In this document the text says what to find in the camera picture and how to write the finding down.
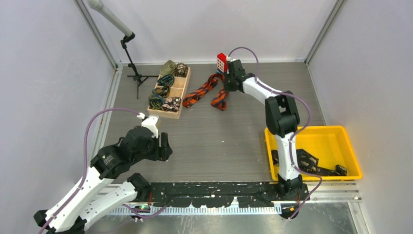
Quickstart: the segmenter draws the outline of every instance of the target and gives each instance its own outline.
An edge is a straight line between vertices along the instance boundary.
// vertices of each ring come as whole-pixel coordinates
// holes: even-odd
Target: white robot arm
[[[129,130],[118,143],[101,148],[92,158],[85,183],[77,195],[46,227],[49,230],[48,233],[83,233],[114,208],[137,197],[144,198],[149,194],[149,183],[140,174],[135,173],[115,191],[91,202],[103,188],[112,183],[121,173],[127,172],[137,162],[143,159],[167,161],[172,154],[168,134],[161,133],[161,137],[158,135],[156,124],[159,117],[145,117],[141,113],[138,118],[143,119],[141,126]],[[40,227],[73,194],[80,181],[51,209],[38,211],[34,215]]]
[[[302,176],[293,165],[297,164],[296,138],[300,117],[294,98],[264,84],[253,73],[246,73],[241,61],[227,57],[228,70],[225,76],[226,91],[241,91],[249,94],[265,105],[265,120],[267,128],[277,142],[280,169],[278,174],[278,189],[282,197],[295,197],[302,189]]]

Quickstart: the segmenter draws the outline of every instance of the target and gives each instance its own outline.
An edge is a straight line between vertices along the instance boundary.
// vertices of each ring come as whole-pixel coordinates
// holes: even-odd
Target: white wall
[[[135,63],[214,61],[237,46],[262,61],[303,61],[335,0],[102,0],[136,38],[128,43]],[[123,34],[93,13],[116,60],[129,63]],[[253,60],[247,52],[240,59]]]
[[[375,234],[411,233],[413,1],[347,1],[310,63],[328,124],[344,125]]]
[[[113,69],[71,0],[1,1],[0,22],[0,232],[33,234],[81,177]]]

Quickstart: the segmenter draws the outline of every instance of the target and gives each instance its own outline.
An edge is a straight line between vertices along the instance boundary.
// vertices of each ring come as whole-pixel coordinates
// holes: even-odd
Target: microphone stand
[[[149,77],[158,77],[158,76],[146,76],[138,73],[138,70],[136,69],[135,64],[132,62],[131,56],[129,55],[126,43],[131,41],[133,38],[135,38],[135,33],[132,33],[129,37],[124,36],[123,39],[120,41],[122,44],[122,48],[125,50],[126,55],[129,58],[129,64],[128,67],[131,67],[135,75],[133,76],[127,76],[127,77],[132,77],[134,81],[136,81],[136,99],[139,99],[139,86],[143,84]]]

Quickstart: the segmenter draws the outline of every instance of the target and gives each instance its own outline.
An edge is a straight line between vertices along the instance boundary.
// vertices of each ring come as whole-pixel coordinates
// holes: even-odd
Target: metal frame
[[[106,58],[108,59],[109,63],[113,68],[117,68],[116,61],[110,52],[108,46],[105,43],[105,40],[103,39],[101,33],[99,32],[99,29],[97,28],[89,10],[88,7],[85,5],[83,0],[73,0],[73,2],[76,4],[77,8],[79,9],[80,13],[82,14],[84,20],[86,21],[87,25],[89,26],[89,29],[91,30],[94,38],[97,40],[97,43],[99,44],[100,48],[102,49],[103,53],[105,54]]]
[[[115,103],[115,98],[116,98],[117,90],[119,87],[120,76],[122,75],[122,70],[123,70],[123,66],[119,67],[113,76],[111,85],[109,86],[104,109],[112,108]],[[108,132],[109,122],[111,121],[111,116],[112,116],[111,111],[105,112],[102,114],[100,118],[101,122],[98,127],[96,137],[94,140],[94,147],[93,147],[91,156],[95,156],[97,154],[97,151],[99,151],[99,149],[104,146],[105,139],[106,139],[106,133]]]
[[[307,58],[305,59],[304,63],[306,66],[311,62],[311,59],[313,58],[314,54],[318,50],[321,42],[323,41],[325,35],[327,32],[330,30],[331,26],[333,25],[337,15],[339,14],[340,10],[342,9],[344,3],[347,0],[337,0],[336,4],[334,4],[333,9],[331,10],[330,14],[327,17],[326,22],[324,23],[323,27],[321,28],[321,31],[319,35],[317,36],[316,41],[314,42],[313,46],[311,47],[310,52],[308,53]]]

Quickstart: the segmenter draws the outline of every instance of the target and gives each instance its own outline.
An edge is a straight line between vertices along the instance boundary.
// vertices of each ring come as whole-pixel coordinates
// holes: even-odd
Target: wooden compartment tray
[[[159,117],[165,117],[165,118],[178,119],[179,117],[181,117],[181,112],[182,112],[182,109],[184,108],[182,105],[182,101],[184,100],[185,93],[187,92],[188,82],[189,82],[190,77],[191,77],[191,68],[188,67],[187,77],[175,77],[175,82],[170,88],[169,97],[180,97],[181,98],[181,106],[179,107],[178,112],[153,110],[149,108],[149,105],[148,105],[148,109],[147,109],[148,113],[150,115],[157,115]]]

